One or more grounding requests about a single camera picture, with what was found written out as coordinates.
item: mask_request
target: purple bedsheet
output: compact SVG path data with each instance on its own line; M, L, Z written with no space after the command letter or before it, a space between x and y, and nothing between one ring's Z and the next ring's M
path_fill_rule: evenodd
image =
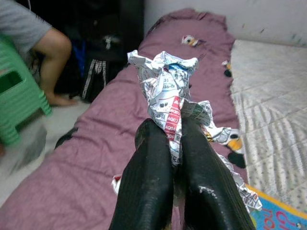
M206 43L196 48L181 44L183 35ZM238 128L230 96L231 78L221 63L230 60L234 38L225 17L192 9L161 18L140 45L139 54L153 58L166 52L181 58L202 58L191 77L193 101L209 100L217 126ZM73 138L57 148L9 197L0 209L1 230L106 230L116 195L111 179L122 173L135 151L137 127L148 117L137 71L128 66L99 94L78 119ZM227 156L229 150L213 147ZM246 171L236 168L246 179ZM174 209L173 229L179 229Z

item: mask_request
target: white wall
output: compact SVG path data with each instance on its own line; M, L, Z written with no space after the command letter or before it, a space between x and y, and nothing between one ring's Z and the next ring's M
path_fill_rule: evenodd
M185 7L225 15L239 39L307 47L307 0L145 0L145 32L164 14Z

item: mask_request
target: plastic stool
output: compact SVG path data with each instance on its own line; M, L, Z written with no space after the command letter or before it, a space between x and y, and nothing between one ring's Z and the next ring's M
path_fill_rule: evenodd
M16 142L16 126L39 108L51 114L44 92L13 43L0 35L0 140L6 145Z

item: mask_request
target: person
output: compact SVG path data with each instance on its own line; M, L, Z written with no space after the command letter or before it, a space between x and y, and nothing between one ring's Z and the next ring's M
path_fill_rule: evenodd
M54 93L54 88L71 55L67 36L13 0L0 0L0 34L8 36L17 50L44 55L40 69L40 87L51 105L68 106L75 100Z

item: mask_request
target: newspaper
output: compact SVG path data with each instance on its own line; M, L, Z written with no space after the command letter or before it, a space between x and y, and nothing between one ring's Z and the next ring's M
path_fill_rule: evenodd
M228 145L233 151L242 153L239 131L216 127L209 101L190 101L189 78L198 67L197 58L183 60L163 51L150 60L139 56L138 51L134 50L128 53L128 62L138 69L139 82L148 102L148 113L167 135L174 166L180 164L181 118L184 117L197 121L209 141ZM241 176L234 172L232 164L225 157L218 156L230 170L247 210L261 210L257 194L246 188Z

